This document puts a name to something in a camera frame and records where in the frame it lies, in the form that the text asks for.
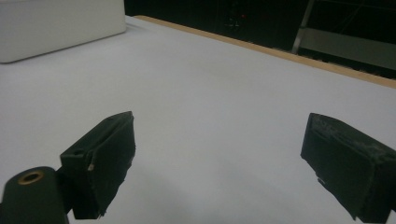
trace white tabletop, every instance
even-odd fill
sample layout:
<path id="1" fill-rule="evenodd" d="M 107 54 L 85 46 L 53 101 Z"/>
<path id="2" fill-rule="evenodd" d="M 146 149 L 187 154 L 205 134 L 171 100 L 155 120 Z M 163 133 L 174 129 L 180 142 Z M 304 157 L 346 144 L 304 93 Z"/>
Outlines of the white tabletop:
<path id="1" fill-rule="evenodd" d="M 301 159 L 305 125 L 331 116 L 396 148 L 395 89 L 126 20 L 125 34 L 0 64 L 1 185 L 59 168 L 99 121 L 132 110 L 126 181 L 104 217 L 71 223 L 361 223 Z"/>

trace table surface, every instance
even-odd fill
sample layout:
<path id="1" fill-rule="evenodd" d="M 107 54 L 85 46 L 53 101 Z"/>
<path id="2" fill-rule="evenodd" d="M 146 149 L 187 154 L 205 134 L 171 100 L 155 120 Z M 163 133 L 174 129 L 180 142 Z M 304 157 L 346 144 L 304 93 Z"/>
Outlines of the table surface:
<path id="1" fill-rule="evenodd" d="M 394 82 L 126 20 L 125 34 L 0 64 L 2 185 L 60 167 L 99 121 L 132 110 L 136 156 L 118 195 L 100 220 L 70 223 L 361 223 L 301 159 L 305 125 L 331 116 L 396 148 Z"/>

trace white box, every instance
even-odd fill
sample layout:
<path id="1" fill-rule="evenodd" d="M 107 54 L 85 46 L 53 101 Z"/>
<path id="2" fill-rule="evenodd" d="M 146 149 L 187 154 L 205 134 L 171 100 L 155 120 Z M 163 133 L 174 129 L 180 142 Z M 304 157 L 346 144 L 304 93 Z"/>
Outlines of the white box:
<path id="1" fill-rule="evenodd" d="M 124 32 L 123 0 L 0 0 L 0 63 Z"/>

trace dark background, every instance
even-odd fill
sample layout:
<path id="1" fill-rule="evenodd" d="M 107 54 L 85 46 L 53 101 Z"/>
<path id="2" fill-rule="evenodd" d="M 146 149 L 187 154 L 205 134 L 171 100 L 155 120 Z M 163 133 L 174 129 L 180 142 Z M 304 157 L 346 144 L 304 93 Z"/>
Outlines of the dark background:
<path id="1" fill-rule="evenodd" d="M 124 0 L 124 3 L 128 16 L 145 15 L 290 51 L 308 0 Z M 396 44 L 396 0 L 317 0 L 308 27 Z M 396 71 L 370 64 L 304 49 L 299 54 L 396 78 Z"/>

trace black object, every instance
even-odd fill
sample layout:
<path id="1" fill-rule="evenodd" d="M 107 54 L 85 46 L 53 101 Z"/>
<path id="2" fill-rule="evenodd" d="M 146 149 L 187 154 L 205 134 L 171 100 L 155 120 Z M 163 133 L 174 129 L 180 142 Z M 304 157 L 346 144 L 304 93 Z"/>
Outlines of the black object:
<path id="1" fill-rule="evenodd" d="M 396 152 L 374 138 L 310 114 L 301 156 L 353 219 L 385 223 L 396 209 Z"/>
<path id="2" fill-rule="evenodd" d="M 36 167 L 11 178 L 0 223 L 68 223 L 103 216 L 117 194 L 135 152 L 134 117 L 125 112 L 104 119 L 61 154 L 62 167 Z"/>

